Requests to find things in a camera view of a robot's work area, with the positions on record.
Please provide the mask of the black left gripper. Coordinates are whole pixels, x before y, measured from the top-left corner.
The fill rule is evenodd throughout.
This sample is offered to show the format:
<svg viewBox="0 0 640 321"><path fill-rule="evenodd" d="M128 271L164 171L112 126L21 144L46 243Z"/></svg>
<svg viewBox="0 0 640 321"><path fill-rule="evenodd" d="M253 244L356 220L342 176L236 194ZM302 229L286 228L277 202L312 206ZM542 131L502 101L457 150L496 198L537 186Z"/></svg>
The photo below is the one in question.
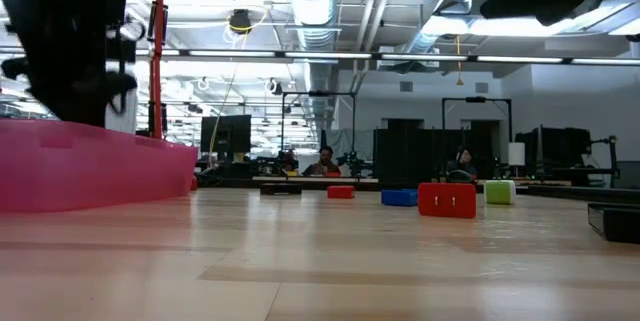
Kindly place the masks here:
<svg viewBox="0 0 640 321"><path fill-rule="evenodd" d="M24 50L3 62L24 75L29 93L62 121L102 126L107 111L122 116L135 78L106 68L109 31L124 21L126 0L0 0Z"/></svg>

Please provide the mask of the green and white wall charger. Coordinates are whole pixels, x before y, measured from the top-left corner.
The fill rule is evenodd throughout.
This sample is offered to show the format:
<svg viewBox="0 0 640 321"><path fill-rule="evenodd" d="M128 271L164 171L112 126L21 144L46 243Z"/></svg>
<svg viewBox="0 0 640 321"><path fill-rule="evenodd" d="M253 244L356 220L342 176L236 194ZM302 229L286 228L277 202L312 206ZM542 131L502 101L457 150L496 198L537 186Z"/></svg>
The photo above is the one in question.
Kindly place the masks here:
<svg viewBox="0 0 640 321"><path fill-rule="evenodd" d="M516 199L516 184L512 180L488 180L484 184L487 204L512 205Z"/></svg>

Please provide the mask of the red wall charger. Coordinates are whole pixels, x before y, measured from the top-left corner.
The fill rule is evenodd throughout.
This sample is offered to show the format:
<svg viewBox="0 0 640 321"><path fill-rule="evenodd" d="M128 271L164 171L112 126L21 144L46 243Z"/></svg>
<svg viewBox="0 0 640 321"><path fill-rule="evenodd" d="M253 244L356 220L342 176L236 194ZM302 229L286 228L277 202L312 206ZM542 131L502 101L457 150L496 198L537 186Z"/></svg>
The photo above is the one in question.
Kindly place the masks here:
<svg viewBox="0 0 640 321"><path fill-rule="evenodd" d="M463 183L421 183L417 188L422 216L469 218L477 214L476 187Z"/></svg>

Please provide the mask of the blue box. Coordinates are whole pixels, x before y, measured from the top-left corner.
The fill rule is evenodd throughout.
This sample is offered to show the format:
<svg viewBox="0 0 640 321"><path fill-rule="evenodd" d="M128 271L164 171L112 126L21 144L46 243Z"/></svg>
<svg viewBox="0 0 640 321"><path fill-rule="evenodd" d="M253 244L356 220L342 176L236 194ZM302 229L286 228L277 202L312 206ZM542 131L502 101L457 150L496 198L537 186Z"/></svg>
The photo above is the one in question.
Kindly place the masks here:
<svg viewBox="0 0 640 321"><path fill-rule="evenodd" d="M414 207L418 205L418 193L415 189L381 191L381 203L386 206Z"/></svg>

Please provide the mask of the black box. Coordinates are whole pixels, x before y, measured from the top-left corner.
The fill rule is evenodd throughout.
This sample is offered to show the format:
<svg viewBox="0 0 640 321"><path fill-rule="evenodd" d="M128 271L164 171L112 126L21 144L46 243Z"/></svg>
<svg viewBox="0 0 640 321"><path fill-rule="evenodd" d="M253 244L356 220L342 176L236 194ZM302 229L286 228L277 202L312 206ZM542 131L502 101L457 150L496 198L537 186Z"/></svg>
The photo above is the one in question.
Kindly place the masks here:
<svg viewBox="0 0 640 321"><path fill-rule="evenodd" d="M261 195L300 195L302 187L296 183L263 183L260 185Z"/></svg>

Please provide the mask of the white building column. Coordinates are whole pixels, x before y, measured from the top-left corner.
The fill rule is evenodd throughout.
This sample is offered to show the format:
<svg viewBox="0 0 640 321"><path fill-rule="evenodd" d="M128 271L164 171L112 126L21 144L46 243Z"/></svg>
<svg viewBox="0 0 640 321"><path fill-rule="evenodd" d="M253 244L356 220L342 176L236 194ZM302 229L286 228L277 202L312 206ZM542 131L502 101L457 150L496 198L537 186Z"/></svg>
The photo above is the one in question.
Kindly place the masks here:
<svg viewBox="0 0 640 321"><path fill-rule="evenodd" d="M136 88L116 95L105 110L105 128L134 134L136 130L138 91Z"/></svg>

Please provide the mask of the pink translucent plastic tray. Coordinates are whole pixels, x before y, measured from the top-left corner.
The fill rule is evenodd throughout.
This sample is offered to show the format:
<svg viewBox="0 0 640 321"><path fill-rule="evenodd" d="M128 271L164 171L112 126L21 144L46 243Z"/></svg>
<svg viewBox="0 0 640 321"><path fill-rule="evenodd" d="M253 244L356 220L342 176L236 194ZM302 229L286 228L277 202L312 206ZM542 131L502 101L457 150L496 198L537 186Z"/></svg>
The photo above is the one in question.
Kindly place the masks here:
<svg viewBox="0 0 640 321"><path fill-rule="evenodd" d="M197 157L194 147L84 124L0 119L0 213L185 196Z"/></svg>

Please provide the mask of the black background equipment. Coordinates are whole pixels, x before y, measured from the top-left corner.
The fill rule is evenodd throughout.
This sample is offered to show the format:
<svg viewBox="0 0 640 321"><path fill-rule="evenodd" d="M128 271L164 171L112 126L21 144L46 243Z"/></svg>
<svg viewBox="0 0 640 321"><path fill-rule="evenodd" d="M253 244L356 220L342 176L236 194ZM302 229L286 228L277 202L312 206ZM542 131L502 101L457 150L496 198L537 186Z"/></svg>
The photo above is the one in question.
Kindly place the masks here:
<svg viewBox="0 0 640 321"><path fill-rule="evenodd" d="M543 180L570 181L588 186L589 176L583 156L590 153L590 131L580 128L534 128L517 133L515 141L525 145L527 176Z"/></svg>

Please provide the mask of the white cylinder lampshade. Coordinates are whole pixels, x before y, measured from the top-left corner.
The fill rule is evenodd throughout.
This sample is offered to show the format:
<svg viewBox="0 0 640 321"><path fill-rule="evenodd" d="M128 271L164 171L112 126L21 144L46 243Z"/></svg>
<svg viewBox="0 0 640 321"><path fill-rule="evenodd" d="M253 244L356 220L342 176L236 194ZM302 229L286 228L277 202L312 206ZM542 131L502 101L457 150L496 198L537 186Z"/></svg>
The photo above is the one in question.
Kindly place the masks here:
<svg viewBox="0 0 640 321"><path fill-rule="evenodd" d="M509 166L525 166L526 165L526 144L522 142L510 142L508 144L508 165Z"/></svg>

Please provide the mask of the black background stand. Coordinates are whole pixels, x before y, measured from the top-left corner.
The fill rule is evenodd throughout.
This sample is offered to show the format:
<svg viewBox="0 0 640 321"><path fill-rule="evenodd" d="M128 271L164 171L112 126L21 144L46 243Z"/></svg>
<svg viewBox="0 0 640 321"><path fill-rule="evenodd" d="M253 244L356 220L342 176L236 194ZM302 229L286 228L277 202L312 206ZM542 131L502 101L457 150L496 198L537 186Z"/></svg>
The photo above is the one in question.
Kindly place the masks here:
<svg viewBox="0 0 640 321"><path fill-rule="evenodd" d="M616 180L620 177L620 169L618 167L618 158L617 158L617 137L615 135L610 135L606 138L591 140L590 145L593 146L595 144L604 144L609 147L609 157L610 157L610 167L609 168L601 168L598 167L594 170L595 174L600 175L609 175L609 187L614 188Z"/></svg>

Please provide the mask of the person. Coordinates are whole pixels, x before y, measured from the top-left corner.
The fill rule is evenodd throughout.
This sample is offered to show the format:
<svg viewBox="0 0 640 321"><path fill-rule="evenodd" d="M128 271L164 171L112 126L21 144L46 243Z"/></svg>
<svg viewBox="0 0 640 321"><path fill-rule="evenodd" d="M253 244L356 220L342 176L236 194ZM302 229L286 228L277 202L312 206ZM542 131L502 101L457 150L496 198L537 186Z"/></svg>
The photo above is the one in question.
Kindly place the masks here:
<svg viewBox="0 0 640 321"><path fill-rule="evenodd" d="M329 146L324 146L320 149L319 160L309 165L302 173L305 177L310 176L323 176L323 177L340 177L341 170L332 161L333 150Z"/></svg>
<svg viewBox="0 0 640 321"><path fill-rule="evenodd" d="M279 153L279 167L282 176L297 176L299 162L293 149Z"/></svg>
<svg viewBox="0 0 640 321"><path fill-rule="evenodd" d="M460 147L453 160L445 167L446 181L449 183L471 183L477 180L477 171L473 167L472 155L465 147Z"/></svg>

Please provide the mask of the black background monitor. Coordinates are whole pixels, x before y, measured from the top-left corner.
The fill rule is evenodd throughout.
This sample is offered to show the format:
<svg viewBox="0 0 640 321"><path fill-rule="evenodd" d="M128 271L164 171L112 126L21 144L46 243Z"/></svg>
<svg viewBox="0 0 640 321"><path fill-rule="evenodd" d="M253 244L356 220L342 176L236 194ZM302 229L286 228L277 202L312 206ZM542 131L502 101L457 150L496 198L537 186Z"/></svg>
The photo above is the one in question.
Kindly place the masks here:
<svg viewBox="0 0 640 321"><path fill-rule="evenodd" d="M201 119L201 152L249 153L251 116L233 115Z"/></svg>

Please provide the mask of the black partition screen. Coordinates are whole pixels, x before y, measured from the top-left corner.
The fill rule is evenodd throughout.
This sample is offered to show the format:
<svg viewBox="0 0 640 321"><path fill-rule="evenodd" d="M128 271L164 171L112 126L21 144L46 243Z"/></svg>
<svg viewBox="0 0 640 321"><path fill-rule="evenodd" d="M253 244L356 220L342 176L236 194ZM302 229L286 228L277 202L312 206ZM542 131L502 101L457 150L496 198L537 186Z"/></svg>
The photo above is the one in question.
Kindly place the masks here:
<svg viewBox="0 0 640 321"><path fill-rule="evenodd" d="M406 129L374 131L374 175L381 183L419 183L442 175L465 147L480 179L495 171L491 134L487 130Z"/></svg>

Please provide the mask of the long ceiling light strip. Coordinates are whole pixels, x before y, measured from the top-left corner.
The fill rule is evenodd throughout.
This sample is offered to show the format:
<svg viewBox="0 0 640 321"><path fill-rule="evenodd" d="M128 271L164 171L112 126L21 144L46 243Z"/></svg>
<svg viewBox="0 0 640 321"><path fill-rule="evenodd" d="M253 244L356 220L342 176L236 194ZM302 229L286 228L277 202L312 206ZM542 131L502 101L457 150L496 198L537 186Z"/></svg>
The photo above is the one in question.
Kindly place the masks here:
<svg viewBox="0 0 640 321"><path fill-rule="evenodd" d="M277 51L247 49L163 49L162 57L170 61L211 62L338 62L341 60L382 61L393 63L439 62L439 63L497 63L497 64L542 64L571 66L640 67L640 58L618 57L548 57L548 56L506 56L470 54L415 54L380 52L329 52L329 51Z"/></svg>

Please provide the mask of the wooden background table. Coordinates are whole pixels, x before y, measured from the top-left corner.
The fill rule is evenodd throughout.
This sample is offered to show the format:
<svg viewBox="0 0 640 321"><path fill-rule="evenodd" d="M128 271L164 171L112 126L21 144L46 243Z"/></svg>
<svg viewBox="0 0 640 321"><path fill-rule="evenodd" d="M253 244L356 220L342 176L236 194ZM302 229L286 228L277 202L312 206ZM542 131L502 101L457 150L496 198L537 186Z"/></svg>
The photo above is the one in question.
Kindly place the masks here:
<svg viewBox="0 0 640 321"><path fill-rule="evenodd" d="M254 176L252 181L259 182L297 182L297 183L326 183L326 184L379 184L375 178L349 178L349 177L284 177L284 176Z"/></svg>

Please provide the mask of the black gantry frame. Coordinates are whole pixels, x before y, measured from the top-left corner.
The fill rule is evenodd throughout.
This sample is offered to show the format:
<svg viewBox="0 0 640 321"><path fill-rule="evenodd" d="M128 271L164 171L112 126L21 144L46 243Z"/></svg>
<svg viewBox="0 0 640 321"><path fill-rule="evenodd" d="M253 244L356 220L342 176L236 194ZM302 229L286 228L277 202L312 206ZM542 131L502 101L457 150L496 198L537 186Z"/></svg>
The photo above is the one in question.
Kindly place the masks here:
<svg viewBox="0 0 640 321"><path fill-rule="evenodd" d="M280 150L285 151L285 118L288 114L288 109L291 107L297 107L297 100L300 97L306 97L310 102L310 108L312 115L305 118L305 120L311 123L311 133L318 142L318 145L322 148L329 146L327 140L327 131L333 120L333 116L328 114L331 106L336 105L336 101L340 97L351 98L351 113L352 113L352 128L351 128L351 149L346 153L344 161L346 165L350 167L350 173L344 174L341 172L340 177L355 177L360 178L360 169L353 165L353 160L356 159L357 152L355 150L355 118L356 118L356 94L354 92L334 92L334 91L284 91L281 95L281 131L280 131Z"/></svg>
<svg viewBox="0 0 640 321"><path fill-rule="evenodd" d="M446 117L447 117L447 110L446 110L446 103L448 101L461 101L461 102L465 102L465 103L487 103L487 102L491 102L496 108L500 109L500 107L497 105L498 102L503 102L507 105L507 119L508 119L508 141L512 142L513 141L513 118L512 118L512 100L509 98L486 98L486 97L482 97L482 96L473 96L473 97L453 97L453 98L442 98L441 99L441 131L442 131L442 144L441 147L444 148L445 146L445 141L448 139L448 136L446 134L447 128L446 128ZM454 169L449 171L447 169L447 164L446 161L443 162L443 166L442 166L442 172L443 175L445 176L445 180L447 183L472 183L472 176L466 172L463 171L461 169Z"/></svg>

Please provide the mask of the black aluminium table frame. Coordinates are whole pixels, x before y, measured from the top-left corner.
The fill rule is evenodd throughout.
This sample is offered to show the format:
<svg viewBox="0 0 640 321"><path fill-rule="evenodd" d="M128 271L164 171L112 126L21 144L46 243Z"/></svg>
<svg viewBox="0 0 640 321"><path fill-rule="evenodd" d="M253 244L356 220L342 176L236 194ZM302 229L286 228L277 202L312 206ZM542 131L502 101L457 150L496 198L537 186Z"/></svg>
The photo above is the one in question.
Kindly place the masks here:
<svg viewBox="0 0 640 321"><path fill-rule="evenodd" d="M282 182L259 182L245 179L226 179L214 181L208 185L199 185L199 188L246 188L259 189L263 183ZM297 183L302 190L326 190L334 185L352 185L357 191L380 191L382 189L416 189L417 183L379 183L379 184L326 184L326 183ZM518 195L538 196L557 199L581 200L585 202L600 202L611 204L626 204L640 206L640 189L609 189L609 188L589 188L575 186L557 186L551 184L524 185L517 186Z"/></svg>

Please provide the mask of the silver round air duct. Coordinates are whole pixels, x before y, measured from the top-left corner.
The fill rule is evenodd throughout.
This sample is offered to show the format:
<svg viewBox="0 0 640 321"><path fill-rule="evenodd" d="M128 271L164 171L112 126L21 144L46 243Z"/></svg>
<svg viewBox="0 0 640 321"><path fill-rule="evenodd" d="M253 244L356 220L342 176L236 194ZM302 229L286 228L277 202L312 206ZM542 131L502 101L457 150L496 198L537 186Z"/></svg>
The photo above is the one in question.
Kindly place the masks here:
<svg viewBox="0 0 640 321"><path fill-rule="evenodd" d="M334 51L337 31L335 12L337 0L291 0L294 19L303 26L297 31L299 48L307 52ZM304 66L304 80L307 91L336 92L335 65L326 60L309 61ZM310 113L318 130L331 126L335 106L335 96L311 97Z"/></svg>

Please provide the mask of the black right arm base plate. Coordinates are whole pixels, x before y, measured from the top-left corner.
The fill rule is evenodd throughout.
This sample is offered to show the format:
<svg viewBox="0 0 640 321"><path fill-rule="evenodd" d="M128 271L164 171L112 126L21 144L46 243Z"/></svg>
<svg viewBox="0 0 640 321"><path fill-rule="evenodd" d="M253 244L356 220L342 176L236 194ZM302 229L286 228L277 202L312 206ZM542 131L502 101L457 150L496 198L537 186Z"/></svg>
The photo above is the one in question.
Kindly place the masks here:
<svg viewBox="0 0 640 321"><path fill-rule="evenodd" d="M640 206L589 203L587 211L589 225L607 241L640 244Z"/></svg>

